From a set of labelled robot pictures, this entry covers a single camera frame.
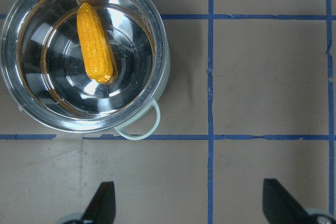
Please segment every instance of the stainless steel pot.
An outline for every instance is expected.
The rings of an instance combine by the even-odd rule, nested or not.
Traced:
[[[102,19],[118,65],[111,84],[90,80],[76,29],[82,3]],[[170,54],[163,22],[151,0],[17,0],[4,23],[2,74],[19,106],[38,122],[68,132],[114,127],[143,139],[160,121],[157,100],[169,76]],[[156,110],[141,136],[124,128]]]

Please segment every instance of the metal pot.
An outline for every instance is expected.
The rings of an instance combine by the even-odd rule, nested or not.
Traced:
[[[99,84],[85,73],[76,29],[82,3],[94,6],[107,31],[119,76]],[[88,133],[115,128],[128,139],[149,136],[160,121],[170,53],[151,0],[17,0],[2,31],[2,74],[19,106],[54,129]],[[124,128],[152,107],[156,121],[141,136]]]

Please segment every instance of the pot handle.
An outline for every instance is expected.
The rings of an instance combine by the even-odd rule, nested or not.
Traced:
[[[144,116],[151,107],[154,107],[156,111],[156,120],[155,120],[153,127],[147,133],[143,135],[131,135],[131,134],[126,133],[124,128],[134,123],[135,121],[140,119],[142,116]],[[120,135],[122,135],[123,137],[129,140],[141,140],[141,139],[144,139],[150,136],[156,130],[156,128],[159,125],[160,119],[161,119],[161,113],[160,113],[158,102],[154,98],[152,98],[152,100],[145,107],[143,107],[135,116],[133,116],[131,119],[127,120],[126,122],[114,127],[114,129]]]

